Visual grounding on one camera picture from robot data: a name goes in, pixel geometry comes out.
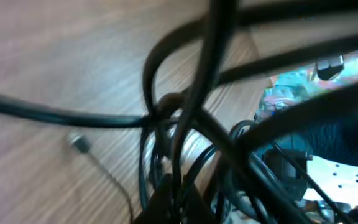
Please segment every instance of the tangled cable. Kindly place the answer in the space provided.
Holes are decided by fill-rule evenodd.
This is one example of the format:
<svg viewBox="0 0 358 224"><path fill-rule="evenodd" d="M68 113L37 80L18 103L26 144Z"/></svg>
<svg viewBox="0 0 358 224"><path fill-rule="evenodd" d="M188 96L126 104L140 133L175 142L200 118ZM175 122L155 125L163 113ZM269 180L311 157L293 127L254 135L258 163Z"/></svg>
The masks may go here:
<svg viewBox="0 0 358 224"><path fill-rule="evenodd" d="M250 196L253 206L247 211L254 212L250 217L258 219L261 223L268 223L269 217L280 220L280 223L311 223L308 217L286 197L281 184L270 176L269 168L263 167L253 158L252 152L260 146L272 143L280 136L306 128L317 121L338 119L358 110L358 84L300 103L255 125L241 135L229 135L218 121L203 109L202 105L210 92L218 86L256 77L281 67L358 50L358 34L356 34L263 58L218 73L227 43L232 35L241 32L242 28L270 21L349 11L358 11L358 1L297 0L238 9L235 0L210 0L207 15L172 31L147 57L142 83L145 104L149 111L147 116L79 113L49 108L2 95L0 95L0 113L68 126L142 128L139 192L143 208L147 206L149 199L143 170L143 153L147 137L154 133L156 141L151 156L150 179L153 187L156 188L162 175L158 167L160 159L163 156L172 159L174 201L172 207L179 215L180 208L186 203L189 186L193 184L205 162L219 150L230 170L241 177L241 181L247 183L244 190ZM203 46L193 83L182 93L169 93L157 102L154 96L154 80L159 66L174 51L197 39L203 40ZM179 118L172 118L172 114L178 109L183 109L182 114ZM171 138L167 133L173 125L176 125L176 129ZM181 150L190 129L200 132L212 142L212 145L195 160L182 182ZM276 145L275 148L285 156L285 152L279 146ZM351 223L350 219L330 203L328 196L325 195L323 198L333 206L333 210L342 222ZM263 209L268 211L268 215L262 212Z"/></svg>

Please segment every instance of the brown wooden surface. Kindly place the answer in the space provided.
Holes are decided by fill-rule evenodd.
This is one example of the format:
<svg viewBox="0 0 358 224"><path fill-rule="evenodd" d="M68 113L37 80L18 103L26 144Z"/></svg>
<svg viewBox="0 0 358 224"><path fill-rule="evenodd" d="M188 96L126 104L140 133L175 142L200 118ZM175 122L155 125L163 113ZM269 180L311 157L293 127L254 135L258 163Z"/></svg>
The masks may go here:
<svg viewBox="0 0 358 224"><path fill-rule="evenodd" d="M81 111L144 114L145 58L174 27L206 10L206 1L0 0L0 93ZM249 33L236 36L225 67L257 58ZM200 42L163 65L157 95L186 87ZM216 90L206 107L229 129L251 118L263 80ZM0 115L0 223L127 223L123 196L85 157L70 149L72 131ZM130 192L137 186L139 130L81 130L93 153ZM192 134L184 169L208 143ZM208 169L202 177L208 176Z"/></svg>

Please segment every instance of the white power strip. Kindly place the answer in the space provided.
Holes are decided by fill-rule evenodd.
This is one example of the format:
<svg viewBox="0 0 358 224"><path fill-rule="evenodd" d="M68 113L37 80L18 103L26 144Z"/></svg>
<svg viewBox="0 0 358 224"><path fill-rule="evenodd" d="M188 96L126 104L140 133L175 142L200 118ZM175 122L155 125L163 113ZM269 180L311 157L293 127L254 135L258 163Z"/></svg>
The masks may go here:
<svg viewBox="0 0 358 224"><path fill-rule="evenodd" d="M310 177L334 201L358 206L358 167L329 161L318 156L307 162ZM308 189L306 200L322 200L314 189Z"/></svg>

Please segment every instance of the wood grain surface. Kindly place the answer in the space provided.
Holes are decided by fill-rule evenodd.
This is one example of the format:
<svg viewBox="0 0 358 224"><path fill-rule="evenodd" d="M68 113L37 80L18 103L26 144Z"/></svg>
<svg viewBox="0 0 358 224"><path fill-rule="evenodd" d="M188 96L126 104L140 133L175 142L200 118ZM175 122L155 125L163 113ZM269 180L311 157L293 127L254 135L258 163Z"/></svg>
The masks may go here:
<svg viewBox="0 0 358 224"><path fill-rule="evenodd" d="M141 72L151 48L174 27L197 18L207 1L0 0L0 93L80 111L145 114ZM224 67L257 59L250 34L235 37ZM158 72L157 96L189 85L196 42ZM229 129L252 117L265 86L222 87L206 108ZM0 223L127 223L124 197L65 136L75 129L0 115ZM117 177L140 212L138 129L81 129L92 152ZM183 169L208 142L192 133ZM205 168L198 179L208 176Z"/></svg>

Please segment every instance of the cable bundle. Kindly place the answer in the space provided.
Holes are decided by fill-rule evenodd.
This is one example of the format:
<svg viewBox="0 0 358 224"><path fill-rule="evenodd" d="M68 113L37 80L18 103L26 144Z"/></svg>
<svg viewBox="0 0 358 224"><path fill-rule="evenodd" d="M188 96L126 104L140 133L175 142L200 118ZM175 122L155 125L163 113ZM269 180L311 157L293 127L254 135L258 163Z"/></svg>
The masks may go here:
<svg viewBox="0 0 358 224"><path fill-rule="evenodd" d="M209 12L202 18L189 22L164 37L151 51L143 72L143 94L149 111L147 116L113 116L89 114L49 108L0 95L0 113L46 123L89 128L142 128L140 137L139 188L142 207L147 206L146 180L143 170L143 153L147 137L154 133L155 146L151 156L151 182L158 186L161 174L158 172L162 156L172 158L173 164L173 211L180 213L186 203L188 188L204 163L219 150L227 165L241 181L247 183L246 192L252 202L252 216L261 223L269 223L269 217L280 223L311 223L307 216L286 197L286 192L277 179L271 176L269 168L260 164L253 151L265 144L273 144L290 163L295 161L274 143L274 139L308 127L325 119L337 119L358 110L358 84L332 91L296 105L283 113L253 126L248 132L239 134L238 127L250 125L241 123L228 134L207 111L202 108L211 91L221 85L256 77L277 68L309 62L316 58L341 55L358 50L358 34L314 44L303 49L292 50L279 55L241 65L221 73L219 66L227 43L232 35L253 24L279 21L297 17L358 11L358 1L297 0L271 3L238 9L235 0L211 0ZM154 97L154 80L159 66L174 51L196 39L203 39L200 60L192 85L182 93L169 93L159 102ZM183 109L179 118L172 114ZM171 138L167 130L176 125ZM182 181L181 150L190 129L199 131L212 145L205 149ZM342 222L351 221L341 213L313 180L309 183L332 206Z"/></svg>

